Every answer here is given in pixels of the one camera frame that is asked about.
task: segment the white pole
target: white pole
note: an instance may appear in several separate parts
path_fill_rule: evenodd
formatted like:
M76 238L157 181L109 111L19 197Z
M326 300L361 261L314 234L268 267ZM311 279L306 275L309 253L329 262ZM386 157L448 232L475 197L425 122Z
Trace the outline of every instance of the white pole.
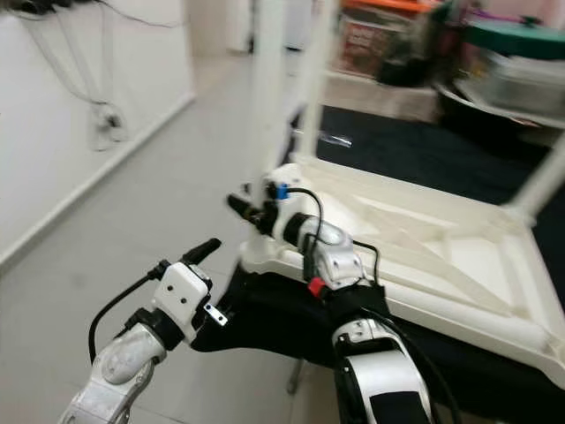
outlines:
M259 31L256 32L253 63L252 110L249 126L249 171L252 202L262 207L265 199L263 178L275 166L275 156L284 142L286 117L281 108L283 83L283 35L286 2L259 1ZM260 261L268 252L268 242L257 230L251 235L244 256Z
M565 180L565 132L547 154L542 164L524 183L509 208L534 222L539 211L550 201Z
M320 1L321 13L313 31L311 45L306 53L303 73L303 88L308 91L307 104L300 127L302 136L298 143L301 155L316 155L318 131L320 129L322 96L326 89L326 67L334 40L333 25L337 12L337 0Z

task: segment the white wall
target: white wall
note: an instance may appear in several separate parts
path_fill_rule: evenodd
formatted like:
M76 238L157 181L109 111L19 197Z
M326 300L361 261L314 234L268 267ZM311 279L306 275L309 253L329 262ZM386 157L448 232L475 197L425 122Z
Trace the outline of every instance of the white wall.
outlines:
M181 22L180 0L121 0L128 13L156 22ZM100 83L101 10L80 4L68 12L94 76ZM182 26L151 27L114 21L115 98L129 129L129 140L106 152L93 152L89 106L57 80L23 23L0 16L0 262L11 246L87 181L112 157L128 148L163 113L194 97ZM82 87L55 16L31 22L64 68Z

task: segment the robotic hand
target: robotic hand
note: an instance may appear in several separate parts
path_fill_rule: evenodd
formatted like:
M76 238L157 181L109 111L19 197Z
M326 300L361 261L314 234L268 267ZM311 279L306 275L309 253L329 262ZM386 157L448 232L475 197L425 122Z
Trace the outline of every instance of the robotic hand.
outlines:
M299 193L318 202L320 216L300 212ZM219 240L209 240L176 263L160 262L149 273L161 280L153 311L138 310L126 330L95 357L87 385L72 400L61 424L126 423L154 366L181 341L201 352L257 347L332 367L342 424L439 421L406 347L410 339L391 320L384 287L376 272L373 279L365 274L351 237L323 222L320 201L304 188L269 184L267 197L262 209L235 195L228 203L261 234L303 255L304 281L275 282L277 275L267 273L274 289L263 289L261 300L260 287L270 282L259 286L250 275L239 284L236 270L219 303L230 310L228 323L209 303L212 282L196 266ZM234 290L237 285L247 291ZM294 294L285 298L289 292ZM259 309L253 303L257 294ZM277 311L277 301L284 312ZM307 309L314 314L303 314ZM261 325L269 331L261 331ZM319 360L325 354L319 352L328 349L331 353ZM454 422L459 422L455 414Z

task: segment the green lid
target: green lid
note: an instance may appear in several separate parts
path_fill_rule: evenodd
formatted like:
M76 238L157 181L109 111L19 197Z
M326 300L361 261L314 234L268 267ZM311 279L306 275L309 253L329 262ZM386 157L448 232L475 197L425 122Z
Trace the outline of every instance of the green lid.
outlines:
M471 44L506 56L533 59L565 59L565 32L535 24L480 20L471 22L465 40Z

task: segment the black cable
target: black cable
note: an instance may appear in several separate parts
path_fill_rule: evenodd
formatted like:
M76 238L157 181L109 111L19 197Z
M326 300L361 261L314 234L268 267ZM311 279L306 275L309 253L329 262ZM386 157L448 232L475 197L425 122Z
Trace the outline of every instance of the black cable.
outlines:
M127 289L122 291L118 294L114 299L112 299L105 307L103 307L98 314L92 320L90 324L90 328L88 329L88 354L90 355L90 363L94 362L94 358L96 358L96 328L98 327L98 323L102 319L102 317L116 304L121 302L126 296L130 293L139 289L143 284L147 281L151 280L149 275L144 276L139 281L135 282L134 284L130 285Z
M314 241L312 242L312 245L310 246L310 256L312 257L313 253L314 253L314 249L316 248L316 244L318 243L318 240L320 239L320 233L321 233L321 223L323 221L323 207L321 206L321 201L320 198L312 191L308 190L307 188L300 188L300 187L291 187L287 190L288 193L303 193L303 194L307 194L310 197L312 197L314 199L314 201L316 202L316 204L318 205L318 217L319 217L319 221L318 221L318 228L316 229L316 234L314 235Z
M374 279L374 283L378 284L379 283L379 258L380 258L379 249L377 249L375 246L367 245L366 243L362 243L362 242L357 241L357 240L353 240L353 244L357 245L357 246L364 247L365 249L372 250L374 252L373 279Z
M132 20L134 22L139 22L140 24L144 24L144 25L148 25L150 27L160 27L160 28L176 28L176 27L181 27L182 25L184 25L184 22L179 22L176 24L163 24L161 22L150 22L148 20L144 20L142 18L138 18L136 16L132 16L128 13L125 13L124 11L121 11L120 9L118 9L115 5L110 4L108 2L106 2L105 0L95 0L96 3L99 4L103 4L104 6L108 7L109 9L111 9L114 13L117 13L118 15L120 15L122 18L126 18L128 20Z
M457 405L457 401L453 396L453 393L451 393L451 390L449 389L447 382L441 375L440 370L433 364L432 360L430 360L429 357L424 353L424 351L410 337L408 337L408 335L404 331L402 331L391 319L378 313L377 311L373 311L365 307L361 307L361 310L372 315L380 323L392 329L409 346L409 351L411 351L411 353L414 356L418 356L419 359L426 364L428 371L430 371L430 374L433 375L433 378L441 386L441 390L443 391L443 394L445 395L448 401L448 408L451 411L451 420L453 424L461 424L462 423L461 414L459 412L459 406Z

